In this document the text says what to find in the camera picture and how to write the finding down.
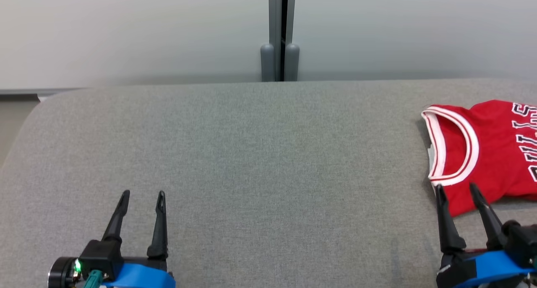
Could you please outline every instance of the red jersey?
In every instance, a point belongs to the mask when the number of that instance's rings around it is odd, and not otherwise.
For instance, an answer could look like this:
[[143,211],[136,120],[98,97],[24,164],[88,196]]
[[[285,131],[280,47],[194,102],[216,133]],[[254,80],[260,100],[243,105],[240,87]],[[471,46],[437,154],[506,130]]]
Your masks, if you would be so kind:
[[435,157],[428,177],[445,187],[449,211],[475,209],[470,182],[489,203],[502,196],[537,200],[537,108],[486,101],[470,109],[432,105],[422,112]]

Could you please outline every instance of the gray fabric surface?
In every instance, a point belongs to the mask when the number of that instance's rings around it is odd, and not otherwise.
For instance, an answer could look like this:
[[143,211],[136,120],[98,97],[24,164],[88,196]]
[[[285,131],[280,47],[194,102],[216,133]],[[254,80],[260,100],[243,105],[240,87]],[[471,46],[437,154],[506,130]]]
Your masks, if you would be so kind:
[[[144,255],[167,193],[178,287],[435,286],[440,264],[429,104],[537,103],[510,80],[120,87],[30,114],[0,173],[0,286],[44,287],[99,239],[131,190],[123,255]],[[495,206],[535,223],[537,204]],[[456,219],[485,246],[476,213]]]

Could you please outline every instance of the green led light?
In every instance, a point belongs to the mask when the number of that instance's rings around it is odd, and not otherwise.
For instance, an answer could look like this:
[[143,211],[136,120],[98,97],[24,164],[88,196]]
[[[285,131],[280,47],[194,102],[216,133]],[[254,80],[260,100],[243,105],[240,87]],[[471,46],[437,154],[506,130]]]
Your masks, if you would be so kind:
[[75,271],[78,273],[82,271],[82,265],[80,265],[80,261],[78,259],[75,260]]

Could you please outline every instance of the green connector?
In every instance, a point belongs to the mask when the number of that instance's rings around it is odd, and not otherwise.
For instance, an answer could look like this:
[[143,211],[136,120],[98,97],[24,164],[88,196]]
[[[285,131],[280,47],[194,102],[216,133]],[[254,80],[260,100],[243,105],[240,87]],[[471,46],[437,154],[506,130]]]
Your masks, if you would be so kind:
[[92,270],[90,276],[88,276],[88,280],[86,280],[86,284],[84,284],[84,288],[99,288],[102,280],[102,271]]

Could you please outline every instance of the white trim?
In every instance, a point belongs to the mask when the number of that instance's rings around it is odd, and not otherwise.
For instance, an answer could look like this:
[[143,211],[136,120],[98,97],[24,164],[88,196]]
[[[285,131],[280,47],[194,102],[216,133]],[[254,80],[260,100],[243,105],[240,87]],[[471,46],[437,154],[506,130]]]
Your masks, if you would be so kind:
[[[464,157],[464,162],[454,174],[441,175],[445,167],[446,145],[436,115],[442,116],[458,126],[462,132],[464,140],[466,141],[466,155]],[[472,170],[475,168],[477,159],[479,157],[479,141],[468,120],[456,112],[437,106],[430,106],[424,110],[422,112],[422,117],[425,119],[429,135],[431,137],[431,142],[433,143],[433,147],[436,149],[435,162],[437,164],[437,170],[435,170],[433,167],[428,176],[432,184],[453,185],[466,179],[466,177],[468,177],[468,175],[470,175]]]
[[429,170],[428,177],[438,176],[443,173],[443,168],[446,164],[446,143],[443,138],[438,118],[435,114],[422,113],[422,116],[427,125],[429,136],[431,137],[431,143],[433,146],[433,164]]

